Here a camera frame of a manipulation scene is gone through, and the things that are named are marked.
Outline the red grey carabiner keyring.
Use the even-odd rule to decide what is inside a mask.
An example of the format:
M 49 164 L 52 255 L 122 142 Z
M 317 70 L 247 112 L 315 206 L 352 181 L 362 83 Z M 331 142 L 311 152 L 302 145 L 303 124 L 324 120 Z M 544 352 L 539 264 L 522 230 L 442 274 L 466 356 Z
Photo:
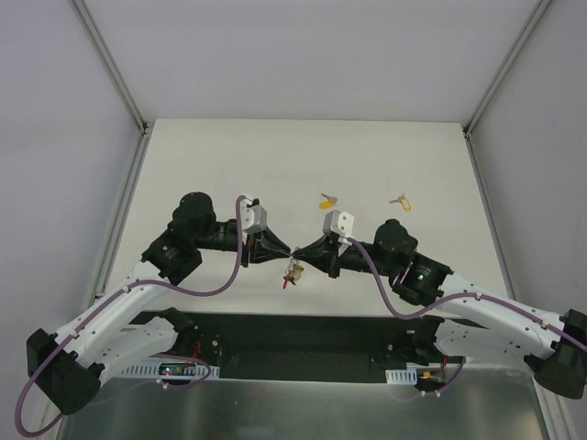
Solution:
M 302 278 L 305 268 L 297 258 L 291 258 L 283 275 L 282 288 L 285 290 L 288 286 L 295 286 Z

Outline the key with yellow tag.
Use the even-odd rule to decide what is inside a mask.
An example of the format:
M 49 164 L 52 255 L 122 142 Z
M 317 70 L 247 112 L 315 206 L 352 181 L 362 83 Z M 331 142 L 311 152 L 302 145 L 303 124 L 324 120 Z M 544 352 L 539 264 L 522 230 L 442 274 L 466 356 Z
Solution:
M 338 198 L 336 196 L 327 195 L 322 192 L 321 197 L 323 198 L 323 201 L 319 204 L 321 210 L 334 208 L 338 203 Z
M 412 205 L 404 193 L 402 193 L 399 196 L 397 196 L 396 198 L 390 200 L 389 204 L 398 204 L 407 213 L 410 213 L 412 211 Z

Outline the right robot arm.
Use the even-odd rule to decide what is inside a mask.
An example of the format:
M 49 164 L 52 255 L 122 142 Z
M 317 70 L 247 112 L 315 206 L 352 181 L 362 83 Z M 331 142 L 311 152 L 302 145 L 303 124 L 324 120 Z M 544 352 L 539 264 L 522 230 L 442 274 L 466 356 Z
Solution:
M 541 387 L 578 400 L 586 386 L 586 316 L 541 310 L 492 293 L 449 266 L 418 252 L 418 241 L 396 219 L 380 225 L 370 243 L 351 234 L 348 213 L 336 212 L 316 242 L 293 252 L 329 277 L 369 272 L 393 317 L 425 321 L 412 337 L 423 361 L 485 359 L 518 369 Z

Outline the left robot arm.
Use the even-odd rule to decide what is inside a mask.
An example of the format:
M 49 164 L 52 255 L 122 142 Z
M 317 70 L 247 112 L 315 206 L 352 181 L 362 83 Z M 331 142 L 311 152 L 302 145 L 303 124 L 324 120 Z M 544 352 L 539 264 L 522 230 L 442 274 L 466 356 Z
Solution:
M 197 296 L 181 284 L 202 264 L 205 250 L 233 252 L 236 259 L 225 284 L 202 292 L 202 297 L 229 289 L 240 268 L 291 254 L 269 229 L 258 200 L 240 196 L 234 218 L 219 222 L 211 197 L 189 192 L 118 286 L 58 330 L 38 329 L 28 337 L 27 385 L 37 386 L 61 414 L 71 415 L 90 403 L 108 380 L 141 359 L 165 351 L 187 355 L 195 342 L 194 324 L 174 308 L 160 313 L 136 335 L 120 332 L 166 292 Z

